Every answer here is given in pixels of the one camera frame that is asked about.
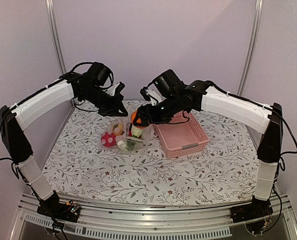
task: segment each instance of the basket handle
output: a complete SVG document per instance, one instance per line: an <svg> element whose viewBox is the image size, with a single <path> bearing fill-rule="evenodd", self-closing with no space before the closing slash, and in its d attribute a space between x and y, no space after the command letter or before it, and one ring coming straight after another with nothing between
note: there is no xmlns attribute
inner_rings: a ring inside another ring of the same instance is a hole
<svg viewBox="0 0 297 240"><path fill-rule="evenodd" d="M182 150L192 149L192 148L196 148L198 146L199 146L199 143L196 142L196 143L192 143L192 144L182 146Z"/></svg>

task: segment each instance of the robotic arm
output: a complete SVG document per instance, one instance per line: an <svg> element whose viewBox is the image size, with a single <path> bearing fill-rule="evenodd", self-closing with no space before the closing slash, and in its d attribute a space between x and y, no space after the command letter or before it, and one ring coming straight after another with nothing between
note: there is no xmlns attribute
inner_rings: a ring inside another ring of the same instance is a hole
<svg viewBox="0 0 297 240"><path fill-rule="evenodd" d="M150 85L155 85L165 99L158 98L148 89ZM138 128L167 124L174 114L194 109L224 115L261 133L257 149L257 186L252 203L231 208L231 218L236 223L273 213L269 198L278 176L283 138L282 107L279 104L270 106L251 101L226 92L211 81L195 80L185 85L171 69L156 77L140 93L152 104L143 105L133 113L132 123Z"/></svg>
<svg viewBox="0 0 297 240"><path fill-rule="evenodd" d="M51 189L34 159L24 131L51 109L75 98L91 102L102 116L127 116L120 94L125 85L121 82L114 84L112 71L102 63L91 64L86 73L76 73L74 68L20 103L0 109L0 135L11 157L2 159L12 160L14 172L32 188L41 204L38 213L71 222L77 222L79 206L59 202L59 196ZM110 87L103 87L108 78Z"/></svg>

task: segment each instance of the tabletop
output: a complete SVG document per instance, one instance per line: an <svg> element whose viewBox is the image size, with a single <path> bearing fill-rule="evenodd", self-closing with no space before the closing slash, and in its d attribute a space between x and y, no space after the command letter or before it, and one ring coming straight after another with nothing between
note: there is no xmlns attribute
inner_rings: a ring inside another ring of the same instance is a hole
<svg viewBox="0 0 297 240"><path fill-rule="evenodd" d="M124 101L131 113L143 101ZM86 102L80 108L95 109ZM259 160L245 125L192 111L209 137L204 151L167 159L156 135L135 153L100 143L115 119L75 109L44 167L59 193L150 205L206 205L246 201L257 184Z"/></svg>

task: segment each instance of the floral pattern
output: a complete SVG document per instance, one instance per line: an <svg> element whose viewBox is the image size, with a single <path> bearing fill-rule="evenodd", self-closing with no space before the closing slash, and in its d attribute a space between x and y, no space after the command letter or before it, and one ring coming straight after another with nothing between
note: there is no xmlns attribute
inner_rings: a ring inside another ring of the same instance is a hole
<svg viewBox="0 0 297 240"><path fill-rule="evenodd" d="M131 113L143 102L124 101ZM90 103L80 108L94 109ZM150 205L206 205L250 200L257 184L256 149L246 127L194 111L209 137L202 152L167 159L156 135L134 154L105 148L100 137L113 117L75 109L43 174L60 193Z"/></svg>

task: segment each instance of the table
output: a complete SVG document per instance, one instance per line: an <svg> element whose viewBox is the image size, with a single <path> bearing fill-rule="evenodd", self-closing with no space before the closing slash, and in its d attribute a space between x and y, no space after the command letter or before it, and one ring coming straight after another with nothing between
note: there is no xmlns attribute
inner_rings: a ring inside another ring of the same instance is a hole
<svg viewBox="0 0 297 240"><path fill-rule="evenodd" d="M144 102L124 101L131 113ZM80 108L94 109L90 103ZM96 200L150 205L207 205L247 201L259 161L245 125L193 111L209 137L202 152L167 159L159 139L134 154L105 148L100 137L114 117L75 109L43 168L59 193Z"/></svg>

